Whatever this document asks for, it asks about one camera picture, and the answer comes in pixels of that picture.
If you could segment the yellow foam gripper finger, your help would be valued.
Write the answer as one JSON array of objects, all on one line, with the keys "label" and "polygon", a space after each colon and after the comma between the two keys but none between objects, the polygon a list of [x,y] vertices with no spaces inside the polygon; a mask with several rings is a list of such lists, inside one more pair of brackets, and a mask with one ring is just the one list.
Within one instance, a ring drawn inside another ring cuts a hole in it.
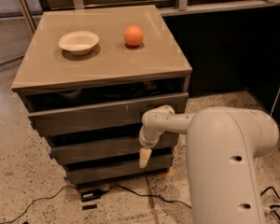
[{"label": "yellow foam gripper finger", "polygon": [[147,163],[150,159],[152,150],[149,147],[141,147],[139,152],[139,167],[140,168],[146,168]]}]

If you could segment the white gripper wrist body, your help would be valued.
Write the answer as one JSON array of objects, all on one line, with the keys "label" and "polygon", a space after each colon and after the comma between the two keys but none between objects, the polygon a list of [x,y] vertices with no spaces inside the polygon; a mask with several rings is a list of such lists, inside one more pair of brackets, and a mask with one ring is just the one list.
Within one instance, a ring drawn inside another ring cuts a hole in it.
[{"label": "white gripper wrist body", "polygon": [[139,142],[143,147],[153,148],[159,142],[161,133],[145,126],[140,129]]}]

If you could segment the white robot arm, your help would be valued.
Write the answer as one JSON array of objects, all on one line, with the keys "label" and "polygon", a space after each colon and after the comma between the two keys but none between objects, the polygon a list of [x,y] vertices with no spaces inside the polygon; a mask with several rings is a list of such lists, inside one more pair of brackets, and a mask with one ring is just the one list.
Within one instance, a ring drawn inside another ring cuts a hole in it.
[{"label": "white robot arm", "polygon": [[142,123],[142,168],[163,133],[186,136],[193,224],[266,224],[254,159],[278,142],[279,130],[271,116],[226,106],[176,114],[163,105],[146,112]]}]

